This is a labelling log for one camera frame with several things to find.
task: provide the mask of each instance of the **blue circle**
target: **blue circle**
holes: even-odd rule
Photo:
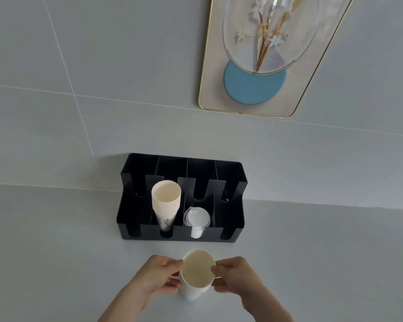
[[[224,70],[224,88],[235,101],[244,105],[258,105],[268,101],[284,85],[287,71],[271,75],[253,75],[229,61]]]

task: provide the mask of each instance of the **forearm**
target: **forearm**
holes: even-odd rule
[[[128,284],[121,289],[98,322],[134,322],[143,306],[143,296]]]
[[[265,287],[255,291],[245,306],[256,322],[294,322],[291,314]]]

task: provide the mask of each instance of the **gold frame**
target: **gold frame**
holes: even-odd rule
[[[281,118],[281,117],[279,117],[279,116],[270,116],[270,115],[262,115],[262,114],[251,114],[251,113],[221,111],[221,110],[219,110],[219,109],[203,108],[203,107],[200,105],[200,94],[201,94],[201,92],[202,92],[202,81],[203,81],[203,72],[204,72],[204,62],[205,62],[205,60],[206,60],[206,51],[207,51],[207,49],[208,49],[208,38],[209,38],[209,29],[210,29],[210,17],[212,16],[212,8],[213,8],[213,6],[214,6],[214,0],[211,0],[211,1],[210,1],[210,11],[209,11],[208,31],[207,31],[207,33],[206,33],[206,44],[205,44],[205,46],[204,46],[203,66],[201,67],[201,79],[200,79],[200,88],[199,88],[199,98],[198,98],[198,101],[197,101],[197,102],[199,103],[199,107],[200,107],[201,109],[206,110],[206,111],[213,111],[213,112],[222,112],[222,113],[233,113],[233,114],[251,115],[251,116],[259,116],[259,117],[272,118],[272,119],[289,119],[291,116],[294,115],[294,113],[296,112],[297,108],[299,107],[300,102],[302,101],[304,95],[306,94],[306,91],[307,91],[307,89],[308,89],[308,87],[309,87],[309,85],[310,85],[310,83],[311,83],[311,81],[312,81],[312,78],[313,78],[313,76],[315,75],[315,72],[318,70],[318,67],[319,67],[319,65],[320,65],[320,63],[321,63],[321,61],[322,61],[322,59],[324,58],[325,53],[327,52],[328,48],[330,47],[331,42],[333,41],[334,37],[336,36],[337,30],[339,29],[340,25],[342,24],[343,19],[345,18],[346,14],[348,13],[348,10],[349,10],[349,8],[351,7],[351,4],[352,4],[353,1],[354,1],[354,0],[351,0],[351,1],[349,2],[348,6],[346,7],[344,14],[343,14],[342,18],[341,18],[340,21],[339,21],[338,26],[337,26],[336,29],[334,30],[333,36],[331,37],[330,41],[328,42],[328,45],[327,45],[327,47],[325,48],[324,53],[323,53],[322,56],[321,56],[321,59],[319,60],[318,64],[316,65],[316,68],[315,68],[315,70],[314,70],[312,76],[310,77],[309,82],[308,82],[308,84],[306,85],[306,88],[305,88],[305,90],[303,91],[303,94],[302,94],[302,96],[300,97],[299,102],[297,103],[296,108],[294,109],[294,112],[292,112],[290,116],[287,116],[287,117],[285,117],[285,118]]]

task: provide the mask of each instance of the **white countertop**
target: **white countertop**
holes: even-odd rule
[[[121,194],[0,185],[0,322],[97,321],[152,254],[247,258],[296,322],[403,322],[403,211],[245,201],[234,244],[122,240]],[[154,297],[139,321],[251,321],[210,289]]]

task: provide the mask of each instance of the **black cup holder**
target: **black cup holder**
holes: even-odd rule
[[[236,242],[245,222],[242,194],[247,180],[242,164],[198,158],[129,154],[121,172],[123,193],[116,222],[123,239]],[[152,210],[152,187],[164,179],[179,184],[181,204],[170,231],[160,230]],[[206,209],[210,226],[191,238],[183,223],[190,206]]]

